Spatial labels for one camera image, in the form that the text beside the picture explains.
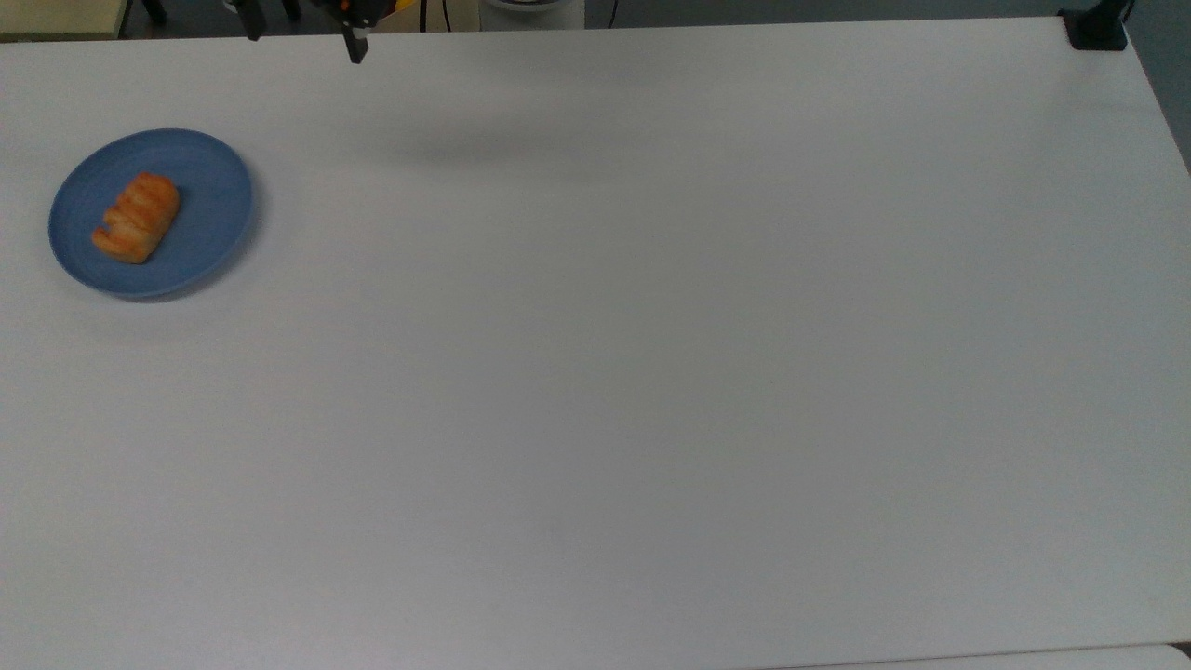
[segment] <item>plate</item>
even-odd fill
[[[173,180],[181,206],[144,263],[121,263],[96,249],[91,233],[141,171]],[[188,286],[223,264],[251,217],[252,182],[231,146],[194,130],[146,130],[87,156],[67,176],[50,208],[50,248],[82,283],[123,298],[149,298]]]

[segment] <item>chair leg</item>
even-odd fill
[[[161,0],[141,0],[149,12],[149,19],[154,25],[166,25],[166,7],[161,6]]]
[[[286,6],[286,15],[289,17],[289,20],[301,20],[301,7],[298,6],[298,0],[281,0],[281,4]]]

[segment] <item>bread roll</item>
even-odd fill
[[[174,221],[177,188],[166,176],[142,171],[104,212],[104,223],[91,233],[100,251],[126,263],[143,263]]]

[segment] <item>table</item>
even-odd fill
[[[0,42],[116,39],[127,0],[0,0]]]
[[[0,46],[18,668],[774,668],[1191,638],[1191,180],[1059,19]],[[55,264],[235,146],[230,268]]]

